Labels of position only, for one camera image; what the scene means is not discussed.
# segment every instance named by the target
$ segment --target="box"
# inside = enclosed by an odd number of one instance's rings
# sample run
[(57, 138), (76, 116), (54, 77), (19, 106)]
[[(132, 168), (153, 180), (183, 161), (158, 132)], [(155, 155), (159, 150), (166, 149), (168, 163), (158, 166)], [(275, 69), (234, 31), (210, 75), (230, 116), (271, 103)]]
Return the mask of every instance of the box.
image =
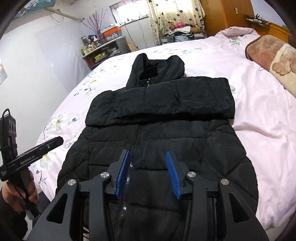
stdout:
[(173, 43), (174, 41), (174, 36), (159, 37), (160, 44)]
[(105, 53), (100, 53), (99, 55), (95, 56), (95, 63), (97, 63), (99, 60), (105, 58)]
[(104, 28), (102, 31), (107, 41), (114, 40), (122, 36), (121, 26), (119, 23), (112, 24), (109, 27)]

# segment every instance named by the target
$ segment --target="pillow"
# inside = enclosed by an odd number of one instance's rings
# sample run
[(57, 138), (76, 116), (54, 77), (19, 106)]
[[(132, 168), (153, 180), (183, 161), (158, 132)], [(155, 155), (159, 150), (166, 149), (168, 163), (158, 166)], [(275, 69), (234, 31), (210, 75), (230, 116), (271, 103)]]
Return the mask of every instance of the pillow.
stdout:
[(263, 35), (250, 42), (245, 53), (296, 97), (296, 49), (275, 36)]

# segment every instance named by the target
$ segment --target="jacket zipper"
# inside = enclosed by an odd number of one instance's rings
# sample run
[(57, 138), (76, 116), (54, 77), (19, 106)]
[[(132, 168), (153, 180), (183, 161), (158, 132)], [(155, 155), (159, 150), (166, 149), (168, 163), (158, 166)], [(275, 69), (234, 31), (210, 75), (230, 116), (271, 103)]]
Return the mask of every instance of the jacket zipper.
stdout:
[(128, 189), (129, 189), (129, 184), (131, 182), (131, 176), (132, 176), (132, 173), (133, 173), (133, 170), (134, 170), (133, 169), (134, 153), (135, 153), (136, 146), (140, 143), (143, 128), (144, 128), (144, 126), (140, 126), (139, 131), (138, 131), (137, 141), (131, 147), (131, 160), (130, 160), (130, 164), (129, 164), (129, 167), (128, 167), (128, 174), (127, 174), (127, 177), (126, 177), (126, 185), (125, 185), (125, 190), (124, 190), (124, 193), (123, 193), (122, 206), (121, 206), (122, 208), (121, 208), (120, 215), (119, 215), (119, 220), (118, 220), (119, 225), (118, 225), (117, 237), (115, 238), (116, 240), (121, 240), (122, 239), (122, 237), (121, 237), (121, 229), (122, 229), (124, 221), (125, 221), (125, 214), (126, 214), (126, 208), (127, 208), (127, 198), (128, 198), (127, 193), (128, 193)]

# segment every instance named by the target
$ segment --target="storage container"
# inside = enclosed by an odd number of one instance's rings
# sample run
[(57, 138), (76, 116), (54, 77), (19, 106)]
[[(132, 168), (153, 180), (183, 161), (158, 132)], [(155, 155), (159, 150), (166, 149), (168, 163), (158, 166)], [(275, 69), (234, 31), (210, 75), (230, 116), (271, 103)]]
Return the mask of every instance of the storage container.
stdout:
[(111, 26), (104, 28), (101, 32), (104, 34), (108, 42), (122, 36), (119, 23), (112, 24)]

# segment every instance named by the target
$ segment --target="human hand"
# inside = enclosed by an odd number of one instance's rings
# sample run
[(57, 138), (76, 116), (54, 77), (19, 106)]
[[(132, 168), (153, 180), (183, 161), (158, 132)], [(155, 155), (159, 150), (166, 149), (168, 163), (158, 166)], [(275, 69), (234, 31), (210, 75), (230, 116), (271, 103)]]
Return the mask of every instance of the human hand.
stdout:
[[(26, 194), (23, 190), (17, 188), (19, 193), (26, 197)], [(39, 203), (39, 197), (37, 194), (37, 189), (34, 183), (34, 176), (33, 173), (30, 171), (30, 183), (27, 188), (29, 196), (29, 200), (35, 204)], [(4, 201), (17, 213), (21, 213), (24, 211), (22, 208), (20, 201), (22, 200), (22, 197), (19, 195), (19, 193), (15, 190), (14, 186), (10, 182), (4, 182), (2, 187), (2, 196)]]

